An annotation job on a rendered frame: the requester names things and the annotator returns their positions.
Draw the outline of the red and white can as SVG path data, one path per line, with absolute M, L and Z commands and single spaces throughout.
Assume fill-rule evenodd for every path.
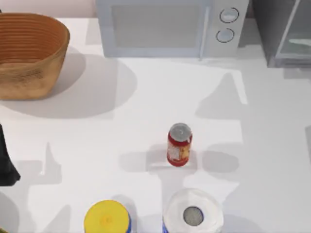
M 167 160 L 175 167 L 184 166 L 190 157 L 192 130 L 185 123 L 176 123 L 168 132 Z

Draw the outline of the pale microwave oven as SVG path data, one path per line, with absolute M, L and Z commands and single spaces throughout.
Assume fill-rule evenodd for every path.
M 96 11 L 106 57 L 198 58 L 206 7 L 209 20 L 203 59 L 235 55 L 249 0 L 96 0 Z M 238 9 L 239 18 L 223 23 L 220 12 Z M 216 39 L 230 28 L 228 43 Z

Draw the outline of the white paper roll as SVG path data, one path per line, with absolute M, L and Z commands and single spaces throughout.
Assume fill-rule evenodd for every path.
M 163 233 L 221 233 L 224 215 L 214 197 L 199 189 L 175 193 L 163 211 Z

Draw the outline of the microwave knob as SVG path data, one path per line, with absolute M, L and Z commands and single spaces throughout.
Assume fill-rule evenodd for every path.
M 234 7 L 228 7 L 220 12 L 220 20 L 223 23 L 233 23 L 239 18 L 239 11 Z
M 225 28 L 217 32 L 216 39 L 220 43 L 228 43 L 233 40 L 234 36 L 235 33 L 232 29 Z

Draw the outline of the yellow-lidded blue can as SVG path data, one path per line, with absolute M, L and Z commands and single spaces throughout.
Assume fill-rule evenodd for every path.
M 131 233 L 131 216 L 115 200 L 102 200 L 90 207 L 84 218 L 85 233 Z

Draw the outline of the brown woven basket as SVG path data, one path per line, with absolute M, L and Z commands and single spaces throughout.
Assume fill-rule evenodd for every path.
M 53 89 L 70 40 L 59 20 L 0 13 L 0 100 L 36 100 Z

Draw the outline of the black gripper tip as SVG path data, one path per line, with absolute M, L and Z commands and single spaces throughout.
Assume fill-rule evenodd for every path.
M 0 124 L 0 186 L 13 186 L 19 180 L 20 174 L 10 159 Z

